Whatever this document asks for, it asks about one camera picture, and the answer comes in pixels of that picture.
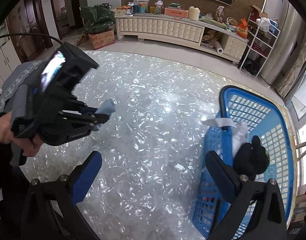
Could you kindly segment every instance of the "transparent plastic table cover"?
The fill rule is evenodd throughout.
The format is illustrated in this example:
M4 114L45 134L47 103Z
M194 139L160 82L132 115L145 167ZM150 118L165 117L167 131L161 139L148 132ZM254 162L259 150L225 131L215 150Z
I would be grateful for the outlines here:
M221 88L238 84L160 58L86 53L100 67L73 93L92 107L112 98L116 112L88 137L43 145L25 175L56 180L98 150L102 168L78 208L101 239L203 239L190 221L208 129L201 121L215 117Z

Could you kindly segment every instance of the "human hand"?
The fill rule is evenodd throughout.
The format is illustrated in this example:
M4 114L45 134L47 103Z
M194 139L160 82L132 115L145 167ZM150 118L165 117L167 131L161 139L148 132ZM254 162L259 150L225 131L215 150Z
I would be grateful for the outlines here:
M9 112L0 117L0 143L9 144L14 142L21 149L23 149L23 155L26 157L34 157L39 151L43 141L38 135L30 141L29 139L14 138L14 134L11 131L11 119L12 112Z

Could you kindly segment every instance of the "laundry basket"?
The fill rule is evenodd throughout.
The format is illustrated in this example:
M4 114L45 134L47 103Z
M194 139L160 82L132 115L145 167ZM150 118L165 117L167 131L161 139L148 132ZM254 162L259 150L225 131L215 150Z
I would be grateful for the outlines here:
M293 192L293 157L290 140L283 117L270 101L235 86L226 86L220 92L220 111L217 118L244 121L249 128L250 140L259 136L267 149L270 164L266 172L257 175L256 181L276 179L283 199L286 219L289 216ZM203 154L214 150L225 164L233 164L231 128L210 127L205 135ZM204 165L198 189L192 222L205 237L221 222L229 203L223 200L220 191ZM243 235L255 204L249 206L234 239Z

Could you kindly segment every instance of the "light blue cloth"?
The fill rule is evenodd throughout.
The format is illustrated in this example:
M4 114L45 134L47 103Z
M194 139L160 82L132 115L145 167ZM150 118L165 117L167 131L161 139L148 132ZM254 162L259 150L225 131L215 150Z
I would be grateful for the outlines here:
M96 110L96 114L106 114L111 117L111 114L115 112L115 104L112 99L106 99L103 104ZM101 124L98 124L93 128L93 132L96 132L100 129Z

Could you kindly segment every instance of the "dark green plastic bag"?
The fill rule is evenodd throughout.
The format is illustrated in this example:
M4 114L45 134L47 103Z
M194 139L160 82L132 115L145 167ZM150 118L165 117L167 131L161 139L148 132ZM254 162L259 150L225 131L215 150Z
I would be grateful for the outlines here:
M101 6L82 6L81 17L85 20L86 33L105 31L115 23L114 12Z

